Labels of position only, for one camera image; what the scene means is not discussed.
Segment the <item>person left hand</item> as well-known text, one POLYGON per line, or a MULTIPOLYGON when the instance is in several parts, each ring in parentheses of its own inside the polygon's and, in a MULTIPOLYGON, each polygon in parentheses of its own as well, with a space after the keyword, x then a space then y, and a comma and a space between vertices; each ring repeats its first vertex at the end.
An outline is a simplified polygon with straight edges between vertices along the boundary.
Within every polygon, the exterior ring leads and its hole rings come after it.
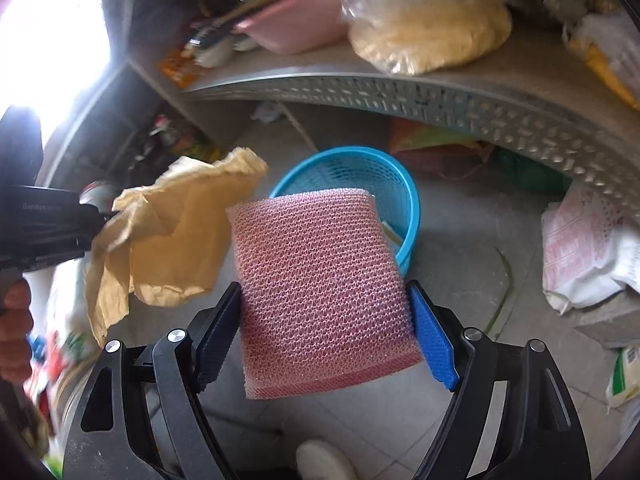
POLYGON ((21 278, 3 297, 0 318, 0 372, 1 377, 15 385, 23 385, 32 374, 32 348, 27 336, 34 327, 29 311, 29 284, 21 278))

